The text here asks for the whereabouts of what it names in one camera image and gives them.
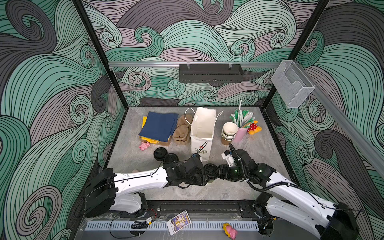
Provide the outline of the black plastic cup lid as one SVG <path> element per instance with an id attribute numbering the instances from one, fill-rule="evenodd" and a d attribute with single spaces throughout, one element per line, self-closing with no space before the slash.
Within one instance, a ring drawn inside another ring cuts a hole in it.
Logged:
<path id="1" fill-rule="evenodd" d="M 178 161 L 179 157 L 174 153 L 168 153 L 163 158 L 165 164 L 177 163 Z"/>

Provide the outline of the white paper takeout bag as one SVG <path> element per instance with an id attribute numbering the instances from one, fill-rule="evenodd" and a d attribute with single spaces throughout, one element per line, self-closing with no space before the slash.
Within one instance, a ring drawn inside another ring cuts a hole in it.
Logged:
<path id="1" fill-rule="evenodd" d="M 187 117 L 189 111 L 193 112 L 193 119 L 187 120 L 187 123 L 191 126 L 190 138 L 191 138 L 191 151 L 192 154 L 199 152 L 202 162 L 208 162 L 210 159 L 211 148 L 215 133 L 215 124 L 223 111 L 216 113 L 214 109 L 207 109 L 198 107 L 196 110 L 187 108 L 184 117 Z"/>

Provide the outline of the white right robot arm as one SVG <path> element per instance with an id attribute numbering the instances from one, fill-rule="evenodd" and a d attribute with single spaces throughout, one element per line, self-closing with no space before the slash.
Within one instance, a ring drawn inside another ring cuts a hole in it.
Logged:
<path id="1" fill-rule="evenodd" d="M 313 234 L 320 240 L 355 240 L 360 233 L 353 210 L 334 204 L 292 183 L 266 164 L 237 161 L 232 167 L 221 165 L 218 177 L 231 182 L 246 181 L 260 195 L 254 202 L 260 234 L 269 236 L 275 219 L 283 219 Z"/>

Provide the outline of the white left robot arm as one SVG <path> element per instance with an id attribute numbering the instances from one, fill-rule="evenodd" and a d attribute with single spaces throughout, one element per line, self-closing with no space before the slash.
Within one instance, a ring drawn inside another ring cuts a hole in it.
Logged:
<path id="1" fill-rule="evenodd" d="M 147 208 L 143 190 L 181 184 L 205 186 L 208 181 L 200 160 L 161 163 L 154 170 L 131 174 L 115 173 L 108 168 L 86 184 L 84 215 L 92 218 L 109 211 L 137 214 Z"/>

